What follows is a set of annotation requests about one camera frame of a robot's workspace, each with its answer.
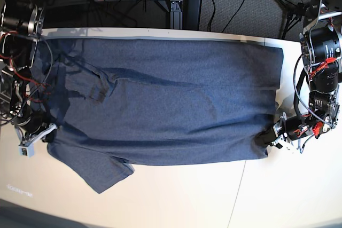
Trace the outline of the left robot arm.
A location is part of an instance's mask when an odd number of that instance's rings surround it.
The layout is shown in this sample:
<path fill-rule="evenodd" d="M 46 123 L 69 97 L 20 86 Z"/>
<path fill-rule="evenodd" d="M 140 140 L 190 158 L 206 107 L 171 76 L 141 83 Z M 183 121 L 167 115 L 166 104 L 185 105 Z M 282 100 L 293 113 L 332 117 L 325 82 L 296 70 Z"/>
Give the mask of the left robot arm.
<path fill-rule="evenodd" d="M 311 138 L 334 129 L 338 123 L 338 103 L 341 85 L 341 25 L 334 17 L 341 15 L 341 0 L 313 0 L 298 3 L 287 15 L 285 31 L 291 26 L 293 15 L 306 17 L 307 24 L 300 33 L 303 62 L 300 74 L 293 72 L 295 116 L 283 114 L 268 130 L 256 137 L 258 146 L 275 146 L 303 152 Z"/>

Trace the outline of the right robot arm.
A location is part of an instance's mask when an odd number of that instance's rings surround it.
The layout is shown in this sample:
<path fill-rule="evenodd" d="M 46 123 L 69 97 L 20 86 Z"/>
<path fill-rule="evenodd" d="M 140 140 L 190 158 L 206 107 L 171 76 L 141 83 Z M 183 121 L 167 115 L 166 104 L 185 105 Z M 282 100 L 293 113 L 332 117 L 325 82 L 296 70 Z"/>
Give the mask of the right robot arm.
<path fill-rule="evenodd" d="M 56 129 L 45 112 L 35 111 L 34 95 L 46 88 L 31 68 L 41 35 L 46 0 L 3 0 L 1 7 L 1 125 L 13 124 L 20 148 L 28 149 Z"/>

